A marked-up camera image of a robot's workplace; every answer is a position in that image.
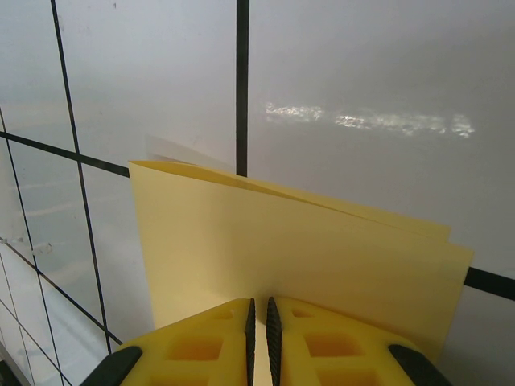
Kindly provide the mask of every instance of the tiled wall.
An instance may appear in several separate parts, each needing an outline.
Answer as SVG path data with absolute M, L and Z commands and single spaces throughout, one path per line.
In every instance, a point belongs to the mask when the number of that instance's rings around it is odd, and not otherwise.
M 440 367 L 515 384 L 515 3 L 245 4 L 0 0 L 2 344 L 80 384 L 153 326 L 127 161 L 248 163 L 450 224 L 476 257 Z

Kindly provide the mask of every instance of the glossy surface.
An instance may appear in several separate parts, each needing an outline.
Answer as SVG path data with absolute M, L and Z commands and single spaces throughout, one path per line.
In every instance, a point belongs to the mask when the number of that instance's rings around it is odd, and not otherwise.
M 31 337 L 22 330 L 23 341 L 27 348 L 29 362 L 31 364 L 32 376 L 35 386 L 59 386 L 62 385 L 61 374 L 56 367 L 48 360 L 38 345 Z
M 149 134 L 233 165 L 234 5 L 58 0 L 81 152 L 125 166 Z
M 84 166 L 107 325 L 119 339 L 154 329 L 130 180 Z
M 0 8 L 0 106 L 6 130 L 73 150 L 50 2 L 1 0 Z
M 31 370 L 27 361 L 25 346 L 23 346 L 18 322 L 16 322 L 16 319 L 14 319 L 9 311 L 2 305 L 0 305 L 0 326 L 2 328 L 5 348 L 25 377 L 32 382 Z
M 10 144 L 38 267 L 97 320 L 97 281 L 77 164 Z
M 249 175 L 449 224 L 512 277 L 515 2 L 250 14 Z
M 43 291 L 61 371 L 78 385 L 107 355 L 104 331 L 46 282 Z
M 35 271 L 5 245 L 0 244 L 0 253 L 18 320 L 55 362 L 56 353 Z

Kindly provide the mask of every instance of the yellow paper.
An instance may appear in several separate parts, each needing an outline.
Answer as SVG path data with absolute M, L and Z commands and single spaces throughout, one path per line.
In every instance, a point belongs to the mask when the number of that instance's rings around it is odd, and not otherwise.
M 130 164 L 156 327 L 234 298 L 286 296 L 403 335 L 436 360 L 472 251 L 169 166 Z
M 241 189 L 257 191 L 268 195 L 295 199 L 303 203 L 325 207 L 334 211 L 341 211 L 343 213 L 348 213 L 349 215 L 377 221 L 378 223 L 404 229 L 408 232 L 418 233 L 419 235 L 424 235 L 437 240 L 447 240 L 451 232 L 450 227 L 431 221 L 401 216 L 375 207 L 366 207 L 365 205 L 351 203 L 341 199 L 333 199 L 323 195 L 316 195 L 299 189 L 284 187 L 256 179 L 248 179 L 240 177 L 239 175 L 231 175 L 230 173 L 207 167 L 178 162 L 139 161 L 134 163 L 151 169 L 160 170 L 165 173 L 172 173 L 212 183 L 221 183 L 229 187 L 239 187 Z

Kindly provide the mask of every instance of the square cutout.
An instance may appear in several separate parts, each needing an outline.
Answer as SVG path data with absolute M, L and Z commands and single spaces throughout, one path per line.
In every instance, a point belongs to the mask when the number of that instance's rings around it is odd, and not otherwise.
M 382 386 L 377 374 L 370 370 L 318 370 L 320 386 Z
M 217 337 L 188 337 L 174 342 L 168 352 L 171 360 L 217 360 L 224 340 Z
M 357 342 L 341 333 L 313 333 L 304 335 L 309 354 L 313 357 L 363 355 Z

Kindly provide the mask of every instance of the white tile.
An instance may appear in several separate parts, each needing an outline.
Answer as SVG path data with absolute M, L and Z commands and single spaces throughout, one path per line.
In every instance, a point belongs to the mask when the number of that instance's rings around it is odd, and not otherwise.
M 107 355 L 105 333 L 48 283 L 42 281 L 61 371 L 80 384 Z
M 233 0 L 59 0 L 57 10 L 82 153 L 125 165 L 149 157 L 148 134 L 234 165 Z
M 249 175 L 449 224 L 513 276 L 507 0 L 253 2 Z
M 16 322 L 16 319 L 14 319 L 9 311 L 2 305 L 0 305 L 0 328 L 2 328 L 5 347 L 10 357 L 16 362 L 29 382 L 32 383 L 31 369 L 27 361 L 27 354 L 23 346 L 18 322 Z
M 464 287 L 439 368 L 452 384 L 515 384 L 515 302 Z
M 5 138 L 0 138 L 0 237 L 33 261 L 31 244 Z
M 0 253 L 18 320 L 56 363 L 56 353 L 36 272 L 5 245 L 0 244 Z
M 22 337 L 31 364 L 35 386 L 62 386 L 61 374 L 57 368 L 24 330 L 22 330 Z
M 38 268 L 101 321 L 76 162 L 11 143 Z
M 84 165 L 107 326 L 122 341 L 153 330 L 130 180 Z
M 7 131 L 73 150 L 50 2 L 4 2 L 0 51 L 0 104 Z

